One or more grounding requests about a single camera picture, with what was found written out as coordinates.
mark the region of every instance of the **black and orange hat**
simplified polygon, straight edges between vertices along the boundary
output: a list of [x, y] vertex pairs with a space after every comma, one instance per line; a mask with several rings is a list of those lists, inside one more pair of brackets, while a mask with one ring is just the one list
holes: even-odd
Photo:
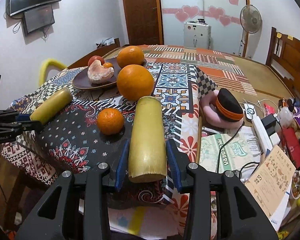
[[228, 89], [221, 88], [216, 99], [218, 116], [228, 122], [238, 122], [243, 118], [243, 109]]

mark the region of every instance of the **white power strip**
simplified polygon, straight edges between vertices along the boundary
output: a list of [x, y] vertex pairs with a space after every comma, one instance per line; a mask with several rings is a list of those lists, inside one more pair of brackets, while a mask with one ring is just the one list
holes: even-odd
[[272, 150], [273, 146], [270, 141], [270, 138], [266, 132], [265, 127], [263, 126], [260, 117], [254, 116], [252, 119], [252, 124], [254, 130], [256, 131], [257, 137], [259, 139], [260, 146], [264, 154], [267, 153], [267, 149]]

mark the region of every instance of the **beige booklet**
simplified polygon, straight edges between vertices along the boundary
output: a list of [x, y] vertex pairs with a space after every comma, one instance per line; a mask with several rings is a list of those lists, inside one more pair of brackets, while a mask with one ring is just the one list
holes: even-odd
[[287, 155], [276, 145], [245, 183], [268, 218], [278, 208], [295, 170]]

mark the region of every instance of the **purple plate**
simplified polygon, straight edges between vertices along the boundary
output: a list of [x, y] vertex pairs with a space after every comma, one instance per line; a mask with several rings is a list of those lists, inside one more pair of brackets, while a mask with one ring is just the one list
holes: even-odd
[[[101, 83], [101, 84], [91, 84], [89, 79], [88, 79], [88, 68], [85, 68], [81, 72], [79, 72], [74, 79], [72, 80], [72, 85], [79, 90], [92, 90], [92, 89], [100, 89], [100, 88], [106, 88], [106, 87], [111, 87], [115, 86], [117, 83], [117, 76], [121, 68], [119, 67], [117, 63], [117, 58], [110, 58], [106, 59], [105, 62], [110, 62], [113, 65], [114, 69], [114, 75], [106, 82]], [[146, 66], [147, 61], [144, 60], [143, 66]]]

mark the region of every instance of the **silver screw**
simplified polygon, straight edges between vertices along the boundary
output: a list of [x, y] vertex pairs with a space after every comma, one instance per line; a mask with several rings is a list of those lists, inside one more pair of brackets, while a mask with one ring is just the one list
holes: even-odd
[[195, 170], [196, 168], [198, 168], [198, 165], [196, 163], [189, 163], [189, 168]]
[[98, 165], [99, 169], [105, 169], [106, 167], [108, 167], [107, 163], [99, 163], [99, 165]]
[[234, 173], [232, 171], [226, 171], [225, 175], [229, 178], [232, 178], [234, 176]]
[[71, 175], [71, 171], [64, 171], [63, 173], [62, 173], [62, 177], [64, 177], [64, 178], [67, 178], [67, 177], [69, 177]]

